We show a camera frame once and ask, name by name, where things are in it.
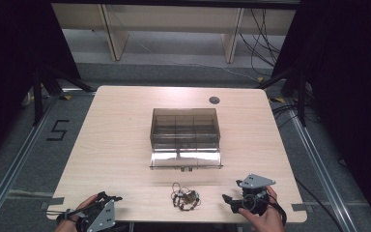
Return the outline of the black metal stand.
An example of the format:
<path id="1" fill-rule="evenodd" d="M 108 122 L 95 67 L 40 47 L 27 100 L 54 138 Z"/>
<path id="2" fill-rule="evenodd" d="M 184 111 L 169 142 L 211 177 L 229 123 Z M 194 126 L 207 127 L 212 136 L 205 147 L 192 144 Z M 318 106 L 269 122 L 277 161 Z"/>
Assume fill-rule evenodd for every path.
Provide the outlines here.
<path id="1" fill-rule="evenodd" d="M 69 75 L 60 69 L 56 69 L 45 63 L 36 66 L 33 76 L 33 93 L 35 119 L 33 125 L 36 126 L 43 118 L 43 88 L 50 96 L 59 96 L 63 90 L 58 79 L 64 79 L 75 87 L 85 92 L 95 92 L 95 89 L 80 79 L 80 75 Z"/>
<path id="2" fill-rule="evenodd" d="M 257 89 L 265 90 L 276 82 L 285 79 L 285 84 L 281 89 L 284 97 L 292 97 L 297 93 L 297 113 L 300 124 L 305 127 L 305 98 L 306 98 L 306 76 L 305 68 L 302 65 L 293 65 L 292 67 L 273 75 L 269 80 L 260 83 Z"/>

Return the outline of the dark curtain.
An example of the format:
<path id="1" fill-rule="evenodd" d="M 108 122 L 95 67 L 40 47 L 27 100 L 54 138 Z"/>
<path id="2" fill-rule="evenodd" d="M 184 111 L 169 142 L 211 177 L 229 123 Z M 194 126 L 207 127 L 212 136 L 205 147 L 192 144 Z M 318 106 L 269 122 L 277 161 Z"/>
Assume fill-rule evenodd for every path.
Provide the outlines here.
<path id="1" fill-rule="evenodd" d="M 304 76 L 339 153 L 371 207 L 371 0 L 298 0 L 273 69 Z"/>
<path id="2" fill-rule="evenodd" d="M 45 65 L 80 77 L 51 1 L 0 0 L 0 141 Z"/>

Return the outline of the beige wooden desk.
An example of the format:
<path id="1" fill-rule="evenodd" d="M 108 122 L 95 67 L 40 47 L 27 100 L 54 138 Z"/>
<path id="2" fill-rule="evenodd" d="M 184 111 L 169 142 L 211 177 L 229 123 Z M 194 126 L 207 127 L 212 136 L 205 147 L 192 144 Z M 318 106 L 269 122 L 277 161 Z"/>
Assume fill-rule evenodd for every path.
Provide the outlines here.
<path id="1" fill-rule="evenodd" d="M 208 8 L 54 3 L 63 29 L 102 30 L 111 59 L 121 59 L 130 31 L 215 33 L 225 61 L 233 62 L 239 34 L 285 36 L 295 12 L 249 8 Z"/>

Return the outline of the person's right hand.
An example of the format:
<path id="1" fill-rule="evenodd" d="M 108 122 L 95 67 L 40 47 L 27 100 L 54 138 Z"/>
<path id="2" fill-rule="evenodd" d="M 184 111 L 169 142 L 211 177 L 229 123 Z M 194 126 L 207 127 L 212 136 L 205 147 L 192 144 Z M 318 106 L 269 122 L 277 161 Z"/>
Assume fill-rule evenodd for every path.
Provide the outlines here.
<path id="1" fill-rule="evenodd" d="M 270 194 L 271 204 L 261 216 L 253 215 L 244 208 L 239 208 L 239 213 L 251 223 L 252 232 L 285 232 L 282 215 L 273 207 L 277 194 L 272 187 L 267 187 L 267 191 Z"/>

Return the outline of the aluminium floor rail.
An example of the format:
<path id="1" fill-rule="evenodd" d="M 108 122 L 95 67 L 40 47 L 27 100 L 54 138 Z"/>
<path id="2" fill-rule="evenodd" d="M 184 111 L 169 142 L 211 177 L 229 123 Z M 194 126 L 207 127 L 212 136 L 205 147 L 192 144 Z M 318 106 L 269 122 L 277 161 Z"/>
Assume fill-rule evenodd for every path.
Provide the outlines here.
<path id="1" fill-rule="evenodd" d="M 291 109 L 290 114 L 293 117 L 295 128 L 328 198 L 328 202 L 330 203 L 330 206 L 337 218 L 339 227 L 343 232 L 357 232 L 356 225 L 350 215 L 350 211 L 346 206 L 345 201 L 331 179 L 307 128 L 300 121 L 300 111 L 294 111 Z"/>
<path id="2" fill-rule="evenodd" d="M 58 101 L 58 97 L 49 97 L 45 106 L 43 107 L 42 118 L 35 123 L 29 130 L 24 142 L 14 156 L 9 169 L 6 171 L 2 181 L 0 182 L 0 209 L 8 195 L 9 190 L 12 188 L 14 181 L 16 180 L 20 170 L 22 169 L 24 163 L 27 161 L 33 146 L 36 144 L 39 134 L 42 131 L 46 119 L 50 110 L 53 108 L 54 104 Z"/>

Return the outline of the person's left hand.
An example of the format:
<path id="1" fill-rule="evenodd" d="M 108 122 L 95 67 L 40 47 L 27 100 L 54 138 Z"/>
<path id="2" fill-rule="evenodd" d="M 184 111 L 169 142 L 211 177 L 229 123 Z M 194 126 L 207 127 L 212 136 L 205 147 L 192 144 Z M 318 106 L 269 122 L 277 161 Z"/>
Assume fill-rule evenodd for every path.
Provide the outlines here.
<path id="1" fill-rule="evenodd" d="M 76 210 L 79 211 L 91 204 L 93 204 L 97 199 L 97 195 L 94 194 L 81 202 L 77 207 Z M 79 216 L 77 214 L 67 216 L 63 218 L 58 225 L 55 227 L 53 232 L 77 232 L 76 224 L 79 220 Z"/>

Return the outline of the black tape floor numeral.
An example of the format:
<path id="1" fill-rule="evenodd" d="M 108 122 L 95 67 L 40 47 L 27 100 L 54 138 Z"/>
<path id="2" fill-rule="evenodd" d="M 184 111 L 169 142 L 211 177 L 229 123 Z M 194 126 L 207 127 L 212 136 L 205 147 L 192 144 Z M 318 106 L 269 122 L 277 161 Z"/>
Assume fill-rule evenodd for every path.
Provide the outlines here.
<path id="1" fill-rule="evenodd" d="M 47 141 L 62 141 L 65 138 L 66 133 L 68 130 L 64 128 L 64 125 L 67 124 L 69 120 L 56 120 L 50 133 L 51 136 L 49 136 L 46 140 Z"/>

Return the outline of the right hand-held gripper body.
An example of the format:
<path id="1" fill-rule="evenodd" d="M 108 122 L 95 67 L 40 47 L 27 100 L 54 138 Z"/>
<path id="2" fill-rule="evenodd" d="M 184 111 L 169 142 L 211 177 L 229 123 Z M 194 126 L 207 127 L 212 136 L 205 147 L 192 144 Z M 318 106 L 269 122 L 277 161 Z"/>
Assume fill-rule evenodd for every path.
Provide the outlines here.
<path id="1" fill-rule="evenodd" d="M 243 208 L 254 215 L 261 216 L 270 203 L 267 187 L 274 185 L 275 180 L 256 174 L 248 174 L 242 181 Z"/>

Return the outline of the smoky clear plastic organizer box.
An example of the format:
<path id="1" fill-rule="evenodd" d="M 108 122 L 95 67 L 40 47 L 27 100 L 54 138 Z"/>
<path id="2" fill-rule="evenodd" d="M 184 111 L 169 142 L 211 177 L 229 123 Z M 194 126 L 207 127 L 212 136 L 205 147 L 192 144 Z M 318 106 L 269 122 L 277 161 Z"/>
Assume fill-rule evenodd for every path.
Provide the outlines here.
<path id="1" fill-rule="evenodd" d="M 215 108 L 155 108 L 150 141 L 151 169 L 222 167 Z"/>

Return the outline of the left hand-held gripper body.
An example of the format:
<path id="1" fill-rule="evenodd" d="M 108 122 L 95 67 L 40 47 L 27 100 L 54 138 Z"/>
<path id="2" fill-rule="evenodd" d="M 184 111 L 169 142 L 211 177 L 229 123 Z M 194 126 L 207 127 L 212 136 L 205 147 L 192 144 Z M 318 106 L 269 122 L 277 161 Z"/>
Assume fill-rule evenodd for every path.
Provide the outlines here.
<path id="1" fill-rule="evenodd" d="M 97 200 L 78 211 L 78 232 L 100 232 L 115 225 L 115 200 Z"/>

